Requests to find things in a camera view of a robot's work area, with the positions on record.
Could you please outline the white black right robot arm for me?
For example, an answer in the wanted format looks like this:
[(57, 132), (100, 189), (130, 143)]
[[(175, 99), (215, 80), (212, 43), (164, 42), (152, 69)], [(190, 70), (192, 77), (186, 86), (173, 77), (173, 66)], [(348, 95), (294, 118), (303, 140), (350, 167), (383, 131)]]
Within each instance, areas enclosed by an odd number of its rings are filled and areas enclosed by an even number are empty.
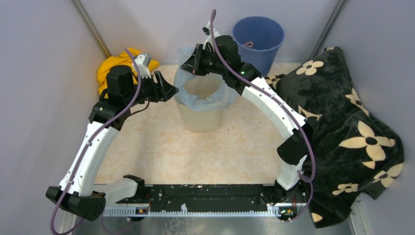
[(275, 125), (285, 140), (277, 148), (282, 164), (276, 179), (276, 197), (288, 202), (295, 195), (303, 163), (308, 155), (313, 155), (310, 141), (313, 125), (274, 91), (258, 69), (242, 61), (231, 36), (197, 44), (180, 68), (197, 76), (210, 73), (221, 76), (229, 88), (255, 105)]

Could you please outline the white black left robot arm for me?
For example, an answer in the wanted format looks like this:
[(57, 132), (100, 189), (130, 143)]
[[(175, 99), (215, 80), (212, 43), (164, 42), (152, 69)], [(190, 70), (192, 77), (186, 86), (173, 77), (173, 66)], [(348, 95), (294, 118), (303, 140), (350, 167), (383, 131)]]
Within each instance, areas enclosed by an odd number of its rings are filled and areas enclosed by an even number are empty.
[(58, 208), (88, 221), (95, 221), (107, 203), (124, 198), (142, 202), (147, 190), (143, 179), (127, 176), (121, 189), (114, 193), (94, 189), (94, 181), (106, 152), (120, 133), (131, 108), (145, 102), (167, 102), (179, 89), (165, 80), (160, 71), (151, 74), (148, 68), (136, 70), (126, 65), (109, 69), (105, 76), (107, 87), (93, 106), (87, 131), (75, 159), (58, 186), (49, 186), (46, 198)]

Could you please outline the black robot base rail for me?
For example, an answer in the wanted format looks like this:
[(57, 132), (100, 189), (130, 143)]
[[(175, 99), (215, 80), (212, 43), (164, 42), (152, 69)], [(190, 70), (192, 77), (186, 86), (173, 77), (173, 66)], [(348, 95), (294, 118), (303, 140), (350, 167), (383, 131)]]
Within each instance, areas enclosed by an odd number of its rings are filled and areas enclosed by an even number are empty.
[(68, 211), (89, 221), (101, 216), (254, 217), (292, 220), (306, 205), (301, 188), (277, 185), (96, 185), (90, 196), (68, 200)]

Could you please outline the light blue trash bag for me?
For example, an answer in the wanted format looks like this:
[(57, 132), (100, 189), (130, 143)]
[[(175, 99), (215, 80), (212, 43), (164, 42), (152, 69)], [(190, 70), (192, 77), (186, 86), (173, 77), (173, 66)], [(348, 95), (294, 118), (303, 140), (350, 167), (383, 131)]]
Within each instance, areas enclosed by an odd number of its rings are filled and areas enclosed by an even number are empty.
[(173, 85), (179, 89), (175, 100), (198, 112), (227, 109), (238, 97), (222, 76), (214, 73), (196, 76), (178, 68)]

